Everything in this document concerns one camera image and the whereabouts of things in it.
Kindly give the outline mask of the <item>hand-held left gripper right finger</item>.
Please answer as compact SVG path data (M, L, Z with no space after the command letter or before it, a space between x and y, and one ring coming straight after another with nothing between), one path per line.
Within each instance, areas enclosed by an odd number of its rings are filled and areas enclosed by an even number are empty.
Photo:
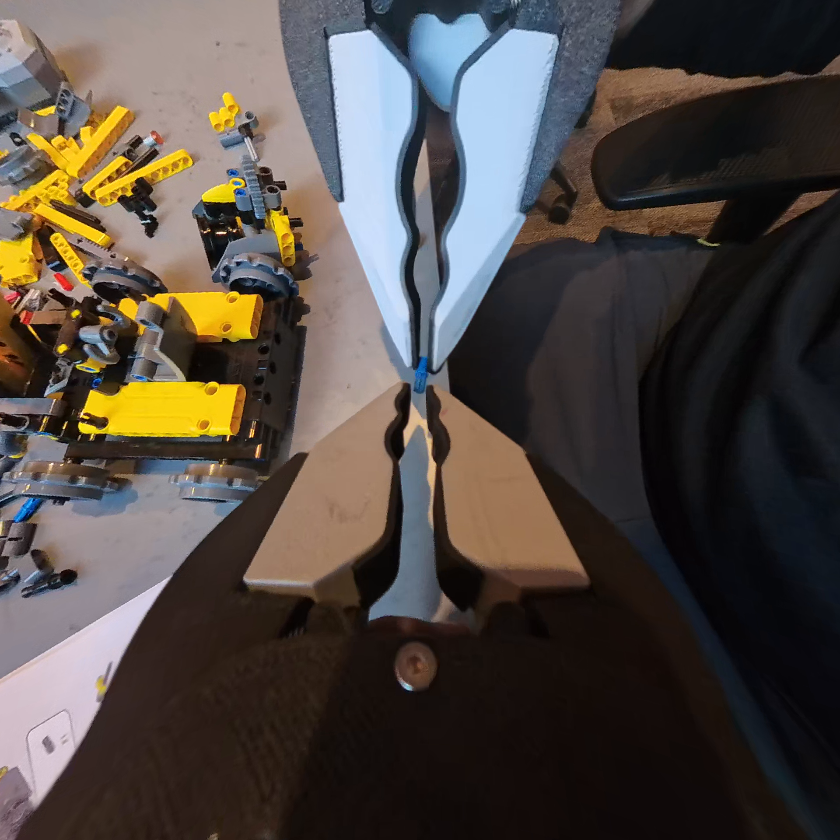
M446 390L426 390L437 581L484 623L499 604L591 580L524 450Z

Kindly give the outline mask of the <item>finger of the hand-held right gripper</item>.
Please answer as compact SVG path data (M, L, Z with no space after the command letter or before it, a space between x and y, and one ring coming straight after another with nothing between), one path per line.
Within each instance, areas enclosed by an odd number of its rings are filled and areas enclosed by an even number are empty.
M429 316L427 362L464 335L525 219L522 201L560 46L501 28L458 69L449 106L458 194L441 239L444 279Z
M418 77L379 26L328 37L341 174L339 211L387 332L419 361L413 178L422 142Z

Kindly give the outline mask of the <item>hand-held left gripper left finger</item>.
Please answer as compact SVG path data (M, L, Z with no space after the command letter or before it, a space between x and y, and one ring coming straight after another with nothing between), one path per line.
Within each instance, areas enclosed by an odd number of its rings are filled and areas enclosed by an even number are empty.
M367 609L391 587L411 394L392 386L308 453L247 568L249 589Z

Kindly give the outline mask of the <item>grey desk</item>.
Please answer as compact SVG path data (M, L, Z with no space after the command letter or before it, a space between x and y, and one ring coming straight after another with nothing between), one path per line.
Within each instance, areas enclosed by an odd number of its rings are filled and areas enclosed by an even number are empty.
M132 110L133 130L157 130L168 151L194 165L154 189L160 228L144 237L119 206L101 218L119 251L173 291L210 287L192 209L219 183L235 155L223 150L207 115L225 91L259 118L262 159L288 185L287 205L304 221L317 258L301 284L309 306L297 412L281 457L309 451L405 375L364 278L287 73L277 2L2 2L2 18L31 27L74 86L100 110ZM235 509L181 500L178 462L127 465L127 485L101 500L45 504L35 546L76 584L24 599L2 594L2 676L61 643L171 574L217 522Z

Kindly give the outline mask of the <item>yellow black brick vehicle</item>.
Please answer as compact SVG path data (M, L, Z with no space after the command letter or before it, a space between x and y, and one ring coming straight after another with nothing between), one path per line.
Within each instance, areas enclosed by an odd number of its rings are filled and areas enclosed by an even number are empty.
M99 500L117 489L108 465L148 460L185 463L182 499L247 498L293 404L299 274L228 251L214 289L172 293L106 253L83 297L2 295L2 504Z

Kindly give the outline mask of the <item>person's grey trouser leg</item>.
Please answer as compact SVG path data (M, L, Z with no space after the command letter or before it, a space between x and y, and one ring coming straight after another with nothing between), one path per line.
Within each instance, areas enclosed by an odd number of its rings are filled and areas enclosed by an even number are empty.
M506 259L448 358L449 390L563 477L669 585L651 518L638 386L714 248L612 228Z

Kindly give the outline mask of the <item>pile of yellow brick beams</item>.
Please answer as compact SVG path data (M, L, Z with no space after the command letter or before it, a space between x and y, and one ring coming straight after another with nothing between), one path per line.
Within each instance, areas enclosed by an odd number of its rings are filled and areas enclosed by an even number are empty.
M132 154L134 113L97 112L34 30L1 23L2 289L22 293L50 270L107 301L166 292L151 270L114 248L92 209L122 207L150 238L154 187L193 166L186 150Z

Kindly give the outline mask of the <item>black office chair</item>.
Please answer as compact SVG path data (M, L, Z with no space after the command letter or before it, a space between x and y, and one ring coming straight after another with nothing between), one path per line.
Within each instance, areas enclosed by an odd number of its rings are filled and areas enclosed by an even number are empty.
M838 37L838 2L652 2L615 43L607 66L819 77L838 57Z

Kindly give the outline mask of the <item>open instruction booklet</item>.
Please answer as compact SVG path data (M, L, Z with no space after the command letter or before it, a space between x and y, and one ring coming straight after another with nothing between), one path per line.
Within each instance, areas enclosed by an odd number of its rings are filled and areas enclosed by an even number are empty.
M97 715L131 638L169 578L1 680L1 838L58 780Z

